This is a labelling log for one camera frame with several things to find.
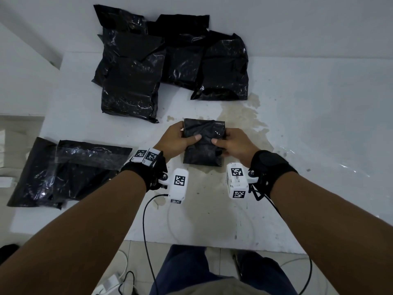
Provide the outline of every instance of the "table surface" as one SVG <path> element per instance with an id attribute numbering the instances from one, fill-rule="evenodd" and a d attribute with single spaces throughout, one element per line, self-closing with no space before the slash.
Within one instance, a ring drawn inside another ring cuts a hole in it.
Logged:
<path id="1" fill-rule="evenodd" d="M 183 118 L 217 119 L 245 130 L 261 147 L 286 158 L 307 179 L 393 224 L 393 61 L 251 57 L 248 101 L 192 101 L 191 91 L 161 84 L 159 124 L 101 112 L 101 88 L 91 79 L 99 53 L 66 53 L 40 136 L 54 141 L 151 147 Z M 288 253 L 304 250 L 266 199 L 227 195 L 222 168 L 189 170 L 184 203 L 150 204 L 145 218 L 150 242 Z M 142 212 L 158 191 L 149 191 L 126 239 L 142 241 Z M 62 211 L 17 208 L 11 231 L 34 234 Z"/>

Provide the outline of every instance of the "person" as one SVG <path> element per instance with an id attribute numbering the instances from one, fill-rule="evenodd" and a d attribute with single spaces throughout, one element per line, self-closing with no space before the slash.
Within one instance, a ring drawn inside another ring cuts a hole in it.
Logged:
<path id="1" fill-rule="evenodd" d="M 168 128 L 155 149 L 166 162 L 198 142 Z M 250 167 L 258 149 L 238 128 L 212 139 Z M 0 266 L 0 294 L 90 295 L 124 240 L 146 193 L 144 179 L 123 170 L 35 234 Z M 393 293 L 393 227 L 295 171 L 275 181 L 270 198 L 300 245 L 338 293 Z M 209 272 L 202 247 L 173 246 L 157 275 L 159 295 L 296 294 L 277 263 L 241 252 L 242 282 Z M 151 292 L 156 294 L 153 285 Z"/>

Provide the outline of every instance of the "blue jeans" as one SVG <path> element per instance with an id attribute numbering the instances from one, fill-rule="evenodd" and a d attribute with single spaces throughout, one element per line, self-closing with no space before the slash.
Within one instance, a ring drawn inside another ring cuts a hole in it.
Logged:
<path id="1" fill-rule="evenodd" d="M 157 275 L 159 295 L 214 280 L 226 279 L 209 271 L 205 247 L 172 245 Z M 270 295 L 297 295 L 278 263 L 247 251 L 238 256 L 241 281 Z M 153 284 L 150 295 L 157 295 Z"/>

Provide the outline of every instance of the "forearm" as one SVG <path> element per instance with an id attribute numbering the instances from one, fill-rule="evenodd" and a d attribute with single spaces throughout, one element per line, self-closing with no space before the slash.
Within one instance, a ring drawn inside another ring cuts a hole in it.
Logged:
<path id="1" fill-rule="evenodd" d="M 271 199 L 340 294 L 393 289 L 393 227 L 293 172 L 276 181 Z"/>
<path id="2" fill-rule="evenodd" d="M 0 294 L 90 294 L 145 193 L 141 177 L 121 172 L 49 223 L 0 267 Z"/>

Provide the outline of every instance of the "person's left arm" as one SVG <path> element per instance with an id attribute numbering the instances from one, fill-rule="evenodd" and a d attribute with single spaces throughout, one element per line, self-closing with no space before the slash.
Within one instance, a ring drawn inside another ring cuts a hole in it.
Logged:
<path id="1" fill-rule="evenodd" d="M 182 121 L 170 126 L 154 146 L 167 162 L 201 138 L 182 138 L 182 128 Z M 90 295 L 145 193 L 138 174 L 118 174 L 42 228 L 0 266 L 0 294 Z"/>

